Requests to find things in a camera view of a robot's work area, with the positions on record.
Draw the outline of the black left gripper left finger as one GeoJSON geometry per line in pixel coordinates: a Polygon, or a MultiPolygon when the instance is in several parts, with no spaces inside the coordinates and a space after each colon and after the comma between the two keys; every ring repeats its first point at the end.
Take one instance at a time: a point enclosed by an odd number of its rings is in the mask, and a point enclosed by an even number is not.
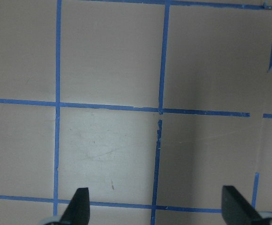
{"type": "Polygon", "coordinates": [[[61,216],[61,225],[87,225],[90,220],[90,199],[87,187],[78,188],[61,216]]]}

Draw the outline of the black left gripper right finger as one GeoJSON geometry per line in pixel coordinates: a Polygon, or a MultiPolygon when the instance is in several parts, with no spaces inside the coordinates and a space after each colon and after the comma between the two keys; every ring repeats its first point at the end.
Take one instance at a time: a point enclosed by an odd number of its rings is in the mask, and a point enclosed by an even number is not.
{"type": "Polygon", "coordinates": [[[262,217],[234,186],[221,190],[221,215],[226,225],[256,225],[262,217]]]}

